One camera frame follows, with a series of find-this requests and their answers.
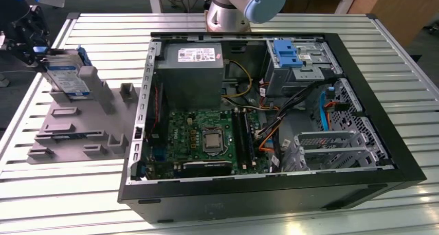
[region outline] sticker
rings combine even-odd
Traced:
[[[179,62],[211,62],[215,60],[213,48],[181,48],[179,50]]]
[[[279,167],[279,159],[275,155],[272,156],[272,163],[275,164],[276,167]]]
[[[266,97],[266,89],[263,87],[259,88],[260,96]]]
[[[47,74],[72,99],[87,99],[85,96],[89,95],[89,89],[79,77],[79,71],[75,66],[49,66]]]
[[[283,140],[283,143],[282,143],[282,147],[283,147],[283,148],[288,148],[290,143],[291,143],[291,141],[287,140],[287,139],[284,139],[284,140]]]
[[[69,136],[52,136],[52,139],[69,139]]]
[[[299,54],[299,59],[311,59],[308,54]]]

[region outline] cpu socket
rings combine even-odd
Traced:
[[[203,152],[211,156],[219,155],[224,150],[221,128],[203,128]]]

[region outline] power supply label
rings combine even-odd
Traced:
[[[215,62],[213,48],[181,48],[179,62]]]

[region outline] metal table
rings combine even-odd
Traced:
[[[55,47],[81,44],[109,86],[140,85],[149,33],[203,30],[201,14],[69,15]],[[439,92],[380,22],[284,14],[252,30],[340,34],[428,179],[351,210],[151,225],[116,202],[121,159],[27,164],[52,101],[37,75],[0,141],[0,233],[439,234]]]

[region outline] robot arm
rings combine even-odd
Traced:
[[[37,65],[37,54],[48,49],[49,34],[43,10],[29,6],[25,0],[0,0],[0,58],[16,63],[17,58],[25,65]]]
[[[211,31],[240,32],[249,22],[267,22],[279,13],[286,0],[212,0],[207,14]]]

